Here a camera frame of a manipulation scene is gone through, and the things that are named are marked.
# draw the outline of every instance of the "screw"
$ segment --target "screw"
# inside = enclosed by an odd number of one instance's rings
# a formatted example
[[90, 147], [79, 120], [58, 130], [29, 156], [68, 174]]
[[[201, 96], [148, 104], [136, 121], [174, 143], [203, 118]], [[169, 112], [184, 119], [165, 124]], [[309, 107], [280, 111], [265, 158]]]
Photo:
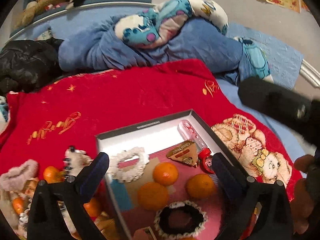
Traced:
[[68, 178], [67, 178], [67, 182], [74, 182], [76, 180], [76, 177], [75, 176], [69, 176]]
[[305, 105], [300, 106], [300, 108], [297, 110], [298, 119], [301, 119], [302, 117], [304, 117], [305, 113], [306, 113], [306, 106]]
[[256, 181], [256, 179], [254, 177], [252, 177], [252, 176], [247, 177], [247, 182], [253, 183], [255, 181]]
[[75, 148], [73, 145], [70, 145], [70, 146], [69, 146], [69, 149], [70, 149], [70, 151], [73, 152], [73, 153], [74, 153], [75, 150], [76, 150], [76, 148]]
[[47, 182], [46, 182], [44, 179], [42, 179], [41, 181], [38, 182], [39, 186], [43, 186], [43, 185], [46, 184], [46, 183], [47, 183]]
[[277, 180], [276, 183], [279, 185], [279, 186], [283, 186], [283, 182], [281, 180]]

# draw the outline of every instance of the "brown plush toy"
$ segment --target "brown plush toy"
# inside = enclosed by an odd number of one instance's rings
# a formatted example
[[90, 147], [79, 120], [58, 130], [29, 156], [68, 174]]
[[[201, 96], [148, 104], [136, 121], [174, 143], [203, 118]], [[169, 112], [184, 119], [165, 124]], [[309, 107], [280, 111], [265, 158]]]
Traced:
[[67, 0], [38, 0], [31, 6], [27, 7], [20, 15], [15, 28], [23, 27], [30, 24], [33, 18], [45, 12], [45, 7], [53, 4], [56, 5]]

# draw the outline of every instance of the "white fluffy scrunchie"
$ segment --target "white fluffy scrunchie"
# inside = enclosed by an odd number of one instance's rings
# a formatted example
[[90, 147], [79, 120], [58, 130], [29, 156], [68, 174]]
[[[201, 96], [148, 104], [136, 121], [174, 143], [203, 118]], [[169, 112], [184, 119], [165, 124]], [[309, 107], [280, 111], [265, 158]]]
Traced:
[[[133, 156], [138, 156], [139, 161], [134, 168], [123, 171], [118, 167], [120, 162], [128, 160]], [[134, 147], [129, 151], [122, 151], [116, 156], [110, 156], [109, 168], [107, 173], [112, 175], [114, 179], [117, 179], [120, 183], [131, 182], [139, 179], [144, 171], [146, 164], [149, 162], [149, 155], [144, 152], [143, 147]]]

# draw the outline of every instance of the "red blanket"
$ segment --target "red blanket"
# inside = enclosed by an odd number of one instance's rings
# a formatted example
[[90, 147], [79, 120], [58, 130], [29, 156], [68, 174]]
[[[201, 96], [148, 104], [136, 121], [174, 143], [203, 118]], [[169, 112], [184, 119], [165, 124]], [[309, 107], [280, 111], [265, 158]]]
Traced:
[[69, 145], [95, 157], [95, 135], [193, 108], [259, 181], [283, 180], [291, 199], [301, 178], [279, 139], [232, 105], [199, 60], [72, 76], [38, 93], [9, 94], [8, 103], [0, 174], [31, 158], [41, 178], [47, 166], [63, 167]]

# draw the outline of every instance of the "clear plastic tube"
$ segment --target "clear plastic tube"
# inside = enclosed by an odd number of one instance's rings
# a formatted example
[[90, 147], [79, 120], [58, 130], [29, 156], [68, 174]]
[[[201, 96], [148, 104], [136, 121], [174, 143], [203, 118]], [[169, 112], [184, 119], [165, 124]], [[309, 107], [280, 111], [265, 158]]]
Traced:
[[178, 131], [184, 140], [194, 141], [201, 150], [208, 147], [188, 120], [182, 120], [179, 123]]

